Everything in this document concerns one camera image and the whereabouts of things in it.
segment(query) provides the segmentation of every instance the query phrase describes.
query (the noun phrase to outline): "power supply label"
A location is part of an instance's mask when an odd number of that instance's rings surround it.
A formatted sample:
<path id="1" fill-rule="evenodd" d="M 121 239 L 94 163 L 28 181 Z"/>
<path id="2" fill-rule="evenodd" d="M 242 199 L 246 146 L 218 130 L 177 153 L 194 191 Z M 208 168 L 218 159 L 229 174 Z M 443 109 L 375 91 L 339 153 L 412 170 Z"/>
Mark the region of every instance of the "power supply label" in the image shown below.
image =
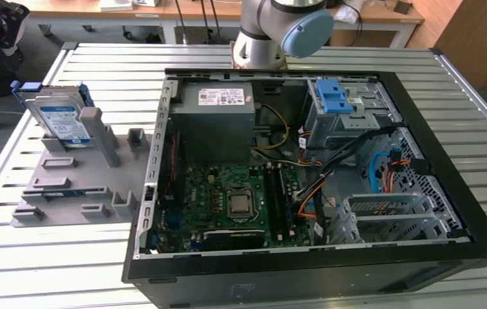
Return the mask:
<path id="1" fill-rule="evenodd" d="M 198 105 L 245 105 L 244 89 L 202 89 Z"/>
<path id="2" fill-rule="evenodd" d="M 86 144 L 91 141 L 87 130 L 78 121 L 74 106 L 42 106 L 39 109 L 58 139 L 69 144 Z"/>

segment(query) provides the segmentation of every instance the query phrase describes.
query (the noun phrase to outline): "wooden table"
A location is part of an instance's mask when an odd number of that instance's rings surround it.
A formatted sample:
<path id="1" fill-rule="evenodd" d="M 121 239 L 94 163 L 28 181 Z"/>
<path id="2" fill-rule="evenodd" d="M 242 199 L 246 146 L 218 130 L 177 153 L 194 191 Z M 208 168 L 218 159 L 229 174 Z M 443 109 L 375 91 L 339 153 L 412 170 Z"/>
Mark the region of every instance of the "wooden table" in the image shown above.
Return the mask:
<path id="1" fill-rule="evenodd" d="M 161 26 L 165 43 L 177 44 L 176 27 L 181 26 L 176 0 L 162 0 L 159 6 L 135 6 L 133 11 L 101 12 L 99 0 L 18 0 L 31 11 L 30 21 L 35 24 L 119 24 L 126 26 Z M 209 26 L 214 26 L 212 3 L 206 2 Z M 392 48 L 405 47 L 416 26 L 424 19 L 416 9 L 408 15 L 393 12 L 396 0 L 388 0 L 389 8 L 383 5 L 365 5 L 361 11 L 363 29 L 395 31 Z M 186 26 L 204 26 L 200 1 L 180 0 Z M 216 2 L 221 27 L 240 28 L 240 3 Z M 356 30 L 356 24 L 335 24 L 335 29 Z"/>

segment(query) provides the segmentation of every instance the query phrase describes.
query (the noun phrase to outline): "orange wire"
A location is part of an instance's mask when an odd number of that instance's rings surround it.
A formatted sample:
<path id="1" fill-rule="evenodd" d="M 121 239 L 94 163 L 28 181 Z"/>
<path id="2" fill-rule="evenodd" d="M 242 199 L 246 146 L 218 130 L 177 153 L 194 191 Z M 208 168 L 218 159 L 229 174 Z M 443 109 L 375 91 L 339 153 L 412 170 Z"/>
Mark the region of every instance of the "orange wire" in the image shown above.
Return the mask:
<path id="1" fill-rule="evenodd" d="M 312 218 L 316 218 L 316 215 L 313 214 L 305 214 L 302 213 L 302 211 L 305 210 L 305 206 L 306 206 L 306 203 L 309 202 L 311 198 L 315 196 L 315 193 L 320 190 L 320 188 L 323 187 L 323 185 L 327 183 L 327 181 L 324 181 L 316 188 L 315 190 L 311 192 L 311 194 L 308 195 L 308 197 L 305 198 L 305 200 L 302 201 L 302 204 L 301 204 L 301 208 L 298 209 L 297 211 L 297 215 L 300 217 L 312 217 Z"/>
<path id="2" fill-rule="evenodd" d="M 392 193 L 392 186 L 395 184 L 395 173 L 391 173 L 391 179 L 389 179 L 389 193 Z"/>
<path id="3" fill-rule="evenodd" d="M 304 159 L 302 159 L 302 153 L 305 152 L 305 150 L 301 148 L 301 150 L 298 151 L 298 163 L 301 164 L 311 164 L 311 162 L 306 162 Z M 316 161 L 315 164 L 319 164 L 320 166 L 324 165 L 324 162 L 323 161 Z"/>
<path id="4" fill-rule="evenodd" d="M 383 176 L 381 176 L 381 183 L 383 183 L 383 192 L 387 193 L 387 174 L 389 172 L 389 168 L 385 168 L 383 171 Z"/>

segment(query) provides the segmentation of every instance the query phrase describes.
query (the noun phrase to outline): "sticker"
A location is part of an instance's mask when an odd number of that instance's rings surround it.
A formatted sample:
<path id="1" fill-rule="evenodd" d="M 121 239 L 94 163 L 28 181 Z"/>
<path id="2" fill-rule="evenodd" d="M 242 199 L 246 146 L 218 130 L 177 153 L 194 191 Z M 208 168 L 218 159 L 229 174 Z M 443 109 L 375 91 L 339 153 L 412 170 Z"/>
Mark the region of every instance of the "sticker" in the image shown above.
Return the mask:
<path id="1" fill-rule="evenodd" d="M 86 144 L 91 141 L 87 130 L 78 121 L 74 106 L 43 106 L 39 109 L 58 139 L 69 144 Z"/>
<path id="2" fill-rule="evenodd" d="M 65 196 L 65 193 L 62 192 L 43 193 L 43 196 Z"/>
<path id="3" fill-rule="evenodd" d="M 400 23 L 419 24 L 421 21 L 419 19 L 401 19 Z"/>
<path id="4" fill-rule="evenodd" d="M 306 138 L 304 137 L 298 138 L 298 147 L 306 149 Z"/>
<path id="5" fill-rule="evenodd" d="M 248 296 L 256 289 L 257 285 L 254 283 L 245 283 L 241 285 L 233 285 L 230 287 L 230 296 L 232 298 L 244 298 Z"/>
<path id="6" fill-rule="evenodd" d="M 158 14 L 134 14 L 134 17 L 143 17 L 143 18 L 158 18 Z"/>
<path id="7" fill-rule="evenodd" d="M 319 234 L 320 237 L 324 236 L 324 229 L 319 223 L 315 223 L 315 232 L 316 232 L 316 234 Z"/>
<path id="8" fill-rule="evenodd" d="M 198 105 L 245 105 L 244 89 L 202 89 Z"/>
<path id="9" fill-rule="evenodd" d="M 361 98 L 347 98 L 349 104 L 364 104 Z"/>

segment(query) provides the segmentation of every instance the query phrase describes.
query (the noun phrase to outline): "aluminum extrusion table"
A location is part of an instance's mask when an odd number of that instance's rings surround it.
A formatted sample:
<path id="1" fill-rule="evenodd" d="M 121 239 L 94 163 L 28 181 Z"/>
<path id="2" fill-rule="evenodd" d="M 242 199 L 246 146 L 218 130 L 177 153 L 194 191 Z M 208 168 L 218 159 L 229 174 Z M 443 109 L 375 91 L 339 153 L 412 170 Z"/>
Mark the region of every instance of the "aluminum extrusion table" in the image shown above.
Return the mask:
<path id="1" fill-rule="evenodd" d="M 487 103 L 444 56 L 424 50 L 327 48 L 289 67 L 395 71 L 487 212 Z M 228 46 L 79 44 L 62 50 L 46 84 L 83 80 L 117 133 L 151 132 L 163 69 L 229 68 Z M 26 113 L 0 154 L 0 308 L 151 308 L 121 282 L 129 223 L 10 227 L 11 213 L 45 149 Z M 487 268 L 413 294 L 281 303 L 284 308 L 487 308 Z"/>

